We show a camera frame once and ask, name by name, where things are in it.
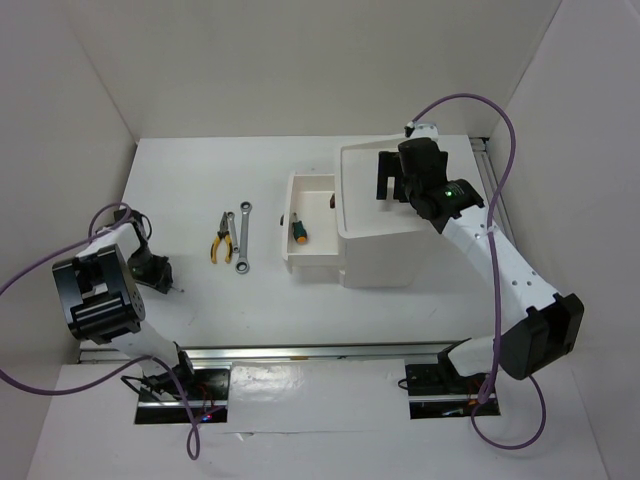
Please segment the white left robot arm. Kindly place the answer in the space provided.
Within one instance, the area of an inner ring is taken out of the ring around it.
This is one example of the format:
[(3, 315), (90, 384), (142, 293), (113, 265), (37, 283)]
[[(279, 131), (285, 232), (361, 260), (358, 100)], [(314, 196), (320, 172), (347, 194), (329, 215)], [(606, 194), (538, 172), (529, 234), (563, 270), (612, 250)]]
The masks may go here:
[(151, 251), (151, 235), (146, 215), (122, 204), (113, 222), (90, 227), (88, 246), (54, 263), (52, 274), (73, 337), (141, 357), (142, 385), (184, 399), (196, 390), (198, 376), (186, 351), (146, 320), (139, 290), (167, 294), (174, 286), (169, 258)]

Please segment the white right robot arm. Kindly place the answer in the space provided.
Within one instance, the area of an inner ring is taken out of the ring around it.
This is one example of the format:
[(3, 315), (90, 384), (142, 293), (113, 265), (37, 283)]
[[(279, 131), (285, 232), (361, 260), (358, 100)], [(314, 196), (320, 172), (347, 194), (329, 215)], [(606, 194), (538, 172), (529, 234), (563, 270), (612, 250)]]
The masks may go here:
[(441, 351), (436, 379), (448, 392), (479, 374), (494, 379), (504, 371), (523, 380), (573, 350), (584, 304), (534, 271), (494, 224), (482, 196), (468, 181), (448, 178), (447, 166), (447, 152), (428, 137), (378, 154), (377, 199), (409, 204), (494, 289), (493, 334)]

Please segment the yellow handled pliers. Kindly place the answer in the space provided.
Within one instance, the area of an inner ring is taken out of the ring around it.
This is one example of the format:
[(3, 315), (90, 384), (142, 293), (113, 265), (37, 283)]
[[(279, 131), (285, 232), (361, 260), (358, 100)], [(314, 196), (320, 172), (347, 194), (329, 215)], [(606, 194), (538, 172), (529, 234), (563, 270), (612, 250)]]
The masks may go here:
[(218, 263), (217, 252), (221, 244), (226, 246), (224, 261), (229, 264), (232, 260), (233, 245), (228, 225), (228, 214), (226, 212), (222, 214), (221, 220), (219, 222), (219, 228), (210, 248), (210, 260), (212, 264)]

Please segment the green orange stubby screwdriver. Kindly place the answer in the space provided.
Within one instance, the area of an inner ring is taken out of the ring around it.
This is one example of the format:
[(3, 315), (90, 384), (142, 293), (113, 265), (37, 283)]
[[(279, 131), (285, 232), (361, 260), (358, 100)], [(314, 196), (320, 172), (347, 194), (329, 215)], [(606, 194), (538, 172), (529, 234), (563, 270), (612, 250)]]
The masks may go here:
[(291, 213), (291, 226), (295, 242), (297, 244), (305, 244), (308, 241), (308, 233), (296, 212)]

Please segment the white drawer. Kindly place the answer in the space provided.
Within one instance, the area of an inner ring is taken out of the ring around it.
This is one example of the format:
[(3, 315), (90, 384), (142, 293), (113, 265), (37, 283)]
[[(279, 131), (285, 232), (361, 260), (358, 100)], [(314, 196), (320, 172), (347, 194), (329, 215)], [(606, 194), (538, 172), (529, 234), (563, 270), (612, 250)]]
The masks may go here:
[[(343, 263), (337, 228), (337, 207), (330, 209), (335, 193), (333, 174), (292, 173), (287, 184), (282, 225), (282, 258), (289, 273), (295, 268), (339, 267)], [(308, 233), (305, 244), (292, 236), (291, 213), (296, 212)]]

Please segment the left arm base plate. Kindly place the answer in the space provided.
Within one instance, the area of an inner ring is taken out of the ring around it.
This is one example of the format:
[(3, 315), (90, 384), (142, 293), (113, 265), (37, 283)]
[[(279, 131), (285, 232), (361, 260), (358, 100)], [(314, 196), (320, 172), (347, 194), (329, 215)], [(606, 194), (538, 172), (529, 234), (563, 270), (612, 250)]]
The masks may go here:
[[(231, 368), (196, 368), (193, 381), (184, 387), (189, 408), (200, 424), (222, 424), (228, 420)], [(187, 410), (174, 385), (170, 390), (152, 389), (136, 377), (124, 376), (123, 382), (137, 395), (135, 425), (188, 424)]]

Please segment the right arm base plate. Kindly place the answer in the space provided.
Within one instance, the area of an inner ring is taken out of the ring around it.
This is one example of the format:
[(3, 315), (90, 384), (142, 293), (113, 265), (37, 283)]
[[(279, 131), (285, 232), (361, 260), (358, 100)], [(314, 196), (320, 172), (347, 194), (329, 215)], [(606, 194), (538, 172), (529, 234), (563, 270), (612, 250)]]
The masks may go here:
[(436, 364), (408, 364), (397, 382), (408, 394), (412, 419), (470, 417), (478, 403), (482, 374), (447, 380)]

